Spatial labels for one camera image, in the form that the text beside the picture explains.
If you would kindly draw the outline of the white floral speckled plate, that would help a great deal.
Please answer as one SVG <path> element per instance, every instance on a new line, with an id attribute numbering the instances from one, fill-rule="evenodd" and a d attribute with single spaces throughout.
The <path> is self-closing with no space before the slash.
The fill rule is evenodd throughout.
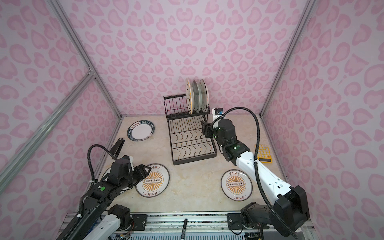
<path id="1" fill-rule="evenodd" d="M 208 87 L 203 79 L 200 80 L 199 82 L 200 88 L 201 88 L 201 97 L 202 97 L 202 104 L 201 108 L 203 112 L 208 112 L 209 111 L 209 91 Z"/>

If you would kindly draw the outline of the cat pumpkin star plate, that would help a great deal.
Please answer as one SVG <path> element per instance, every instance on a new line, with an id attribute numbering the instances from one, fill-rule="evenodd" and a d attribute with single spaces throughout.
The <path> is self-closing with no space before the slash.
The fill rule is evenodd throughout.
<path id="1" fill-rule="evenodd" d="M 192 88 L 192 84 L 189 78 L 186 79 L 186 98 L 187 98 L 187 106 L 188 106 L 188 111 L 190 114 L 193 113 L 194 111 L 194 92 Z"/>

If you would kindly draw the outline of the light blue flower plate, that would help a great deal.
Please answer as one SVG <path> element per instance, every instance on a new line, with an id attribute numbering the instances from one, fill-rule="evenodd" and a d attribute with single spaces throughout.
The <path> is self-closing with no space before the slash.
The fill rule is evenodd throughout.
<path id="1" fill-rule="evenodd" d="M 202 100 L 201 100 L 201 90 L 197 81 L 193 80 L 192 88 L 194 92 L 194 110 L 196 113 L 199 113 L 201 111 Z"/>

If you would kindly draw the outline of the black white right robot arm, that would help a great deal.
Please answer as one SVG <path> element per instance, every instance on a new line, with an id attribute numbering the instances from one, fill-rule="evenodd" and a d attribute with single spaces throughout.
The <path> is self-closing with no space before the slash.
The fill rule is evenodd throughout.
<path id="1" fill-rule="evenodd" d="M 232 111 L 244 110 L 251 114 L 256 123 L 255 150 L 238 140 L 236 127 L 226 116 Z M 260 123 L 256 114 L 245 107 L 235 107 L 223 111 L 212 110 L 213 121 L 202 122 L 203 135 L 214 139 L 221 148 L 226 161 L 239 167 L 256 182 L 263 205 L 252 202 L 240 211 L 238 225 L 247 229 L 258 228 L 259 236 L 264 239 L 264 227 L 273 226 L 283 237 L 298 239 L 298 230 L 310 219 L 308 197 L 301 186 L 293 187 L 269 170 L 258 158 L 260 148 Z"/>

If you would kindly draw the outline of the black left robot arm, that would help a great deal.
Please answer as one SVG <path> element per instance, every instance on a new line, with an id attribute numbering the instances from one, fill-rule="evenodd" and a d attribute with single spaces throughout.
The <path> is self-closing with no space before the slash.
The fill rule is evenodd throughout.
<path id="1" fill-rule="evenodd" d="M 96 182 L 91 163 L 91 152 L 94 148 L 101 148 L 115 160 L 109 174 L 99 182 Z M 91 172 L 91 186 L 80 198 L 77 215 L 59 235 L 59 240 L 82 240 L 86 237 L 91 227 L 122 190 L 132 189 L 148 177 L 152 170 L 143 164 L 133 167 L 129 156 L 117 159 L 107 148 L 99 144 L 90 146 L 87 161 Z"/>

